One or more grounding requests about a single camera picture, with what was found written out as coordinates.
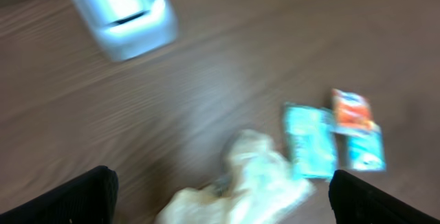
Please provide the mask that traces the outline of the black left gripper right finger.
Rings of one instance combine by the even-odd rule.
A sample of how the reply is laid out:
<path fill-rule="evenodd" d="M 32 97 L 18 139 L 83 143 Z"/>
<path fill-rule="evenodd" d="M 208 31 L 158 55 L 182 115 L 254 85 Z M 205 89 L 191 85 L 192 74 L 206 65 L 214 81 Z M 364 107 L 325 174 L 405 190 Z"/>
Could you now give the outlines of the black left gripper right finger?
<path fill-rule="evenodd" d="M 439 224 L 439 220 L 344 170 L 329 184 L 337 224 Z"/>

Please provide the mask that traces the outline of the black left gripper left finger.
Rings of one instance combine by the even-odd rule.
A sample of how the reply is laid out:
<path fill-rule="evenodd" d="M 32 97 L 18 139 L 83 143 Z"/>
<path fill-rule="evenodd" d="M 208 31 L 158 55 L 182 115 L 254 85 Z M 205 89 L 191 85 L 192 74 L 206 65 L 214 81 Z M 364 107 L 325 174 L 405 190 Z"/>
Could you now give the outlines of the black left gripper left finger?
<path fill-rule="evenodd" d="M 118 176 L 106 166 L 84 174 L 1 214 L 2 223 L 112 223 Z"/>

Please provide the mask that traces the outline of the teal tissue pack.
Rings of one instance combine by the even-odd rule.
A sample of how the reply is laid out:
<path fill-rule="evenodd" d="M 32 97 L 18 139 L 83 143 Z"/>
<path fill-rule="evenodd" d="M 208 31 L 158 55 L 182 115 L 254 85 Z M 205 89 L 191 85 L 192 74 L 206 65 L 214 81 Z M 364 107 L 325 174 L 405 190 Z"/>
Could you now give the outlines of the teal tissue pack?
<path fill-rule="evenodd" d="M 379 172 L 386 170 L 382 130 L 378 125 L 363 136 L 347 137 L 348 168 L 356 171 Z"/>

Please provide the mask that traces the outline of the teal wipes packet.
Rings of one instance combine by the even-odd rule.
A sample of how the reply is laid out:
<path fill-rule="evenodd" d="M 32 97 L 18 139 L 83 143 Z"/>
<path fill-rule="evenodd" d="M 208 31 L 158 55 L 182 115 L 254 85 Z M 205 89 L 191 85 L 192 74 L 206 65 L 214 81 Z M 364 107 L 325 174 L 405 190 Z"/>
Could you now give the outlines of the teal wipes packet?
<path fill-rule="evenodd" d="M 331 111 L 286 102 L 283 126 L 293 176 L 330 180 L 338 167 Z"/>

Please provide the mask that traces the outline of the orange tissue pack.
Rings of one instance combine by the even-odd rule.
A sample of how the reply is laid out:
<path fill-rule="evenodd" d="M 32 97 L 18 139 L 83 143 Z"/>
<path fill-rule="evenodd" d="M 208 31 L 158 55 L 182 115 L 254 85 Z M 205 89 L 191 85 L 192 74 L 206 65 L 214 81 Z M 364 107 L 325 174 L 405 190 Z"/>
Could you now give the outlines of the orange tissue pack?
<path fill-rule="evenodd" d="M 362 137 L 373 131 L 375 123 L 369 101 L 353 92 L 332 90 L 334 131 L 341 135 Z"/>

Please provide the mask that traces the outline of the beige plastic pouch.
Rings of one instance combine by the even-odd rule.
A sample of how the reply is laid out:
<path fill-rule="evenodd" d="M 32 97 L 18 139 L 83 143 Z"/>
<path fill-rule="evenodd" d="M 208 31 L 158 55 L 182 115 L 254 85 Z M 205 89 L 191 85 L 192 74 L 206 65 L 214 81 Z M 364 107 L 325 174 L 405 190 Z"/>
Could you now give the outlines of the beige plastic pouch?
<path fill-rule="evenodd" d="M 309 180 L 292 176 L 273 139 L 258 131 L 238 132 L 224 162 L 224 177 L 201 190 L 175 193 L 156 223 L 278 223 L 315 190 Z"/>

